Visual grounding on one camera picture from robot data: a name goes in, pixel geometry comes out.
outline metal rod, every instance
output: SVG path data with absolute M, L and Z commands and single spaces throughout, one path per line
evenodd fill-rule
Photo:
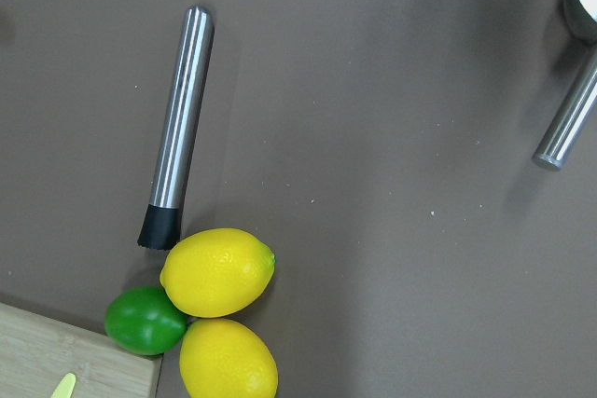
M 597 50 L 594 50 L 535 151 L 533 160 L 537 165 L 553 171 L 562 169 L 595 105 L 596 88 Z
M 199 6 L 189 8 L 183 23 L 146 220 L 138 241 L 145 247 L 170 249 L 180 237 L 180 208 L 213 35 L 210 14 Z

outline brown surface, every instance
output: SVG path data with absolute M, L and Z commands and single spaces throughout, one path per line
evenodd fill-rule
M 277 253 L 239 318 L 280 398 L 594 396 L 594 119 L 564 172 L 530 162 L 586 55 L 560 0 L 0 0 L 3 301 L 101 331 L 157 280 L 135 241 L 194 3 L 183 232 Z

